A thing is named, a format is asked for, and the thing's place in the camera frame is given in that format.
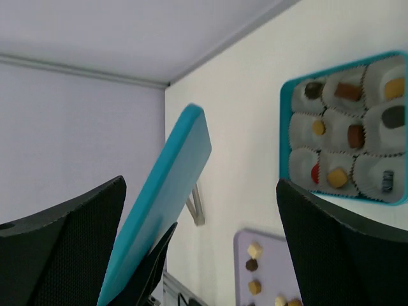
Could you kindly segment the teal box lid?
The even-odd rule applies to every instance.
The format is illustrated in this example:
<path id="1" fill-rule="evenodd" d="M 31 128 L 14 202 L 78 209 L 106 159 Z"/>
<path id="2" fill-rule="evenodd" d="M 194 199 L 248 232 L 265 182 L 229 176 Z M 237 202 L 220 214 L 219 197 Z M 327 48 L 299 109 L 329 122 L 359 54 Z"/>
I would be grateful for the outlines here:
<path id="1" fill-rule="evenodd" d="M 187 105 L 115 239 L 98 305 L 124 289 L 156 240 L 177 221 L 211 150 L 205 112 Z"/>

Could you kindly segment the metal serving tongs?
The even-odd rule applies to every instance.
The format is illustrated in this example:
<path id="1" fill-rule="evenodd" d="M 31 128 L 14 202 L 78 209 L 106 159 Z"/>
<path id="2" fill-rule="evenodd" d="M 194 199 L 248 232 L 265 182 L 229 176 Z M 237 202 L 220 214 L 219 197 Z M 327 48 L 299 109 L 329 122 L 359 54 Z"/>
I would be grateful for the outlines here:
<path id="1" fill-rule="evenodd" d="M 191 191 L 191 196 L 189 196 L 186 201 L 186 207 L 193 218 L 195 225 L 203 226 L 205 224 L 205 216 L 197 184 L 194 185 L 194 188 Z"/>

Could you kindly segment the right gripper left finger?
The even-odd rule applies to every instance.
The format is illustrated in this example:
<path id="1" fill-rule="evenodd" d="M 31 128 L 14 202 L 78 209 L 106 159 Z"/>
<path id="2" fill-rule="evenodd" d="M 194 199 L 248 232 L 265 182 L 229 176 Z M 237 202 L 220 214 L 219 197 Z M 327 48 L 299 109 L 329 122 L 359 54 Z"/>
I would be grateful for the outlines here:
<path id="1" fill-rule="evenodd" d="M 126 183 L 108 182 L 1 224 L 1 305 L 96 305 Z"/>

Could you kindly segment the striped dark chocolate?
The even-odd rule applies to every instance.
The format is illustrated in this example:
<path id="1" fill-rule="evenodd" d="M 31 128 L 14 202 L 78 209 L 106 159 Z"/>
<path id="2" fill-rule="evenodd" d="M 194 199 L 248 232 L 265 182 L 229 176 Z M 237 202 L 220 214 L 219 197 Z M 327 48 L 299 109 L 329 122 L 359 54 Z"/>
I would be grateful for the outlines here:
<path id="1" fill-rule="evenodd" d="M 393 190 L 394 172 L 392 170 L 385 170 L 382 174 L 381 190 L 383 193 L 390 193 Z"/>

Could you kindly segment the brown oval chocolate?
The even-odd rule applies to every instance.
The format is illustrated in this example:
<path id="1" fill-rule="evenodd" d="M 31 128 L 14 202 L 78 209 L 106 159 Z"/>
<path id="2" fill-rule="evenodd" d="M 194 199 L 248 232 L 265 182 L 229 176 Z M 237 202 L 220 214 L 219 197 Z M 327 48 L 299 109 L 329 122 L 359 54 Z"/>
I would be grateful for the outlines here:
<path id="1" fill-rule="evenodd" d="M 405 106 L 397 105 L 387 108 L 381 115 L 381 120 L 387 129 L 396 129 L 405 125 Z"/>

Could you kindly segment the red lips chocolate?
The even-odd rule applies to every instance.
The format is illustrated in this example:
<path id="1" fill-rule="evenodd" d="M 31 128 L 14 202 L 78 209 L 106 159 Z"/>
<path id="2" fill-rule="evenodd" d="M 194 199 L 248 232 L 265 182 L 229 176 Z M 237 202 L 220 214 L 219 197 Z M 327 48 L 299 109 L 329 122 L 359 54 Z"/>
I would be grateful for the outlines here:
<path id="1" fill-rule="evenodd" d="M 319 163 L 316 163 L 316 164 L 312 167 L 311 172 L 310 172 L 310 176 L 311 176 L 312 181 L 313 181 L 315 184 L 318 184 L 318 183 L 319 183 Z"/>

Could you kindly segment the caramel square chocolate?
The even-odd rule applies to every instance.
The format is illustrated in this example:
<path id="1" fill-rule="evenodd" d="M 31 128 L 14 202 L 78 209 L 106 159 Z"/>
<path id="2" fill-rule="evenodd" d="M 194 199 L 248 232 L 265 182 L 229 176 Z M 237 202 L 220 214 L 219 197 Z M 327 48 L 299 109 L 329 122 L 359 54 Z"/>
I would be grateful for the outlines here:
<path id="1" fill-rule="evenodd" d="M 326 132 L 326 126 L 322 120 L 315 120 L 312 123 L 312 131 L 317 136 L 322 136 Z"/>

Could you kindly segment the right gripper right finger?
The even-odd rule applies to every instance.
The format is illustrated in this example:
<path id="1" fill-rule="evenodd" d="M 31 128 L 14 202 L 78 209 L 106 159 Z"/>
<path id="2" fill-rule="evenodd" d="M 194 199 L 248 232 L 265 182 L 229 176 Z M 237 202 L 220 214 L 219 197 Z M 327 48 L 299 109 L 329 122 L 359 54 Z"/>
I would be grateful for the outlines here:
<path id="1" fill-rule="evenodd" d="M 277 204 L 304 305 L 407 305 L 407 231 L 286 179 Z"/>

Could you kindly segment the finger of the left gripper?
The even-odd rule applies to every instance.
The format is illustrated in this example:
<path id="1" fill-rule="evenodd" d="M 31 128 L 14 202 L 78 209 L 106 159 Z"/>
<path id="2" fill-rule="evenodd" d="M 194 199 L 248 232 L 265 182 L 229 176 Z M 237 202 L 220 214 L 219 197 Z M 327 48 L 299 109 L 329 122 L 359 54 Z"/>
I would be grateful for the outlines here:
<path id="1" fill-rule="evenodd" d="M 177 222 L 170 226 L 153 250 L 142 259 L 125 288 L 114 298 L 114 305 L 150 305 L 149 296 L 163 274 L 168 244 L 176 227 Z"/>

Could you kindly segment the brown log chocolate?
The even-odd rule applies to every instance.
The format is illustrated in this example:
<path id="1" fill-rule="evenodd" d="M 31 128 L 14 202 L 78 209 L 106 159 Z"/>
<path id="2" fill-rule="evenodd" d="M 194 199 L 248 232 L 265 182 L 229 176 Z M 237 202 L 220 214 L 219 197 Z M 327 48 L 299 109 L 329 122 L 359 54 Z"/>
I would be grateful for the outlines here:
<path id="1" fill-rule="evenodd" d="M 339 82 L 334 96 L 349 101 L 359 101 L 362 97 L 362 88 L 359 85 Z"/>

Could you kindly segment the dark round chocolate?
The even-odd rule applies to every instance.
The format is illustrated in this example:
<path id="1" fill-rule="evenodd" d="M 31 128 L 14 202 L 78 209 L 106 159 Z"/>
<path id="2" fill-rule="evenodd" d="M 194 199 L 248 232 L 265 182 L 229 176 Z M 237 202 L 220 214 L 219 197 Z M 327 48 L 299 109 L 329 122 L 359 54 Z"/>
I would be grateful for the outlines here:
<path id="1" fill-rule="evenodd" d="M 309 100 L 319 99 L 323 93 L 324 83 L 322 82 L 309 82 L 304 89 L 305 97 Z"/>

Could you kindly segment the caramel cube chocolate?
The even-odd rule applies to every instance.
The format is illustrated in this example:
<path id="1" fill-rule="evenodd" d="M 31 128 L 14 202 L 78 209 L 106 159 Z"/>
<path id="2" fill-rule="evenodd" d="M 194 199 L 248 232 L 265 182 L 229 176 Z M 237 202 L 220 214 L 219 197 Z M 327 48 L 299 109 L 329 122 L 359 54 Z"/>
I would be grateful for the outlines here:
<path id="1" fill-rule="evenodd" d="M 384 86 L 384 98 L 392 100 L 402 97 L 405 94 L 405 78 L 395 78 L 387 82 Z"/>

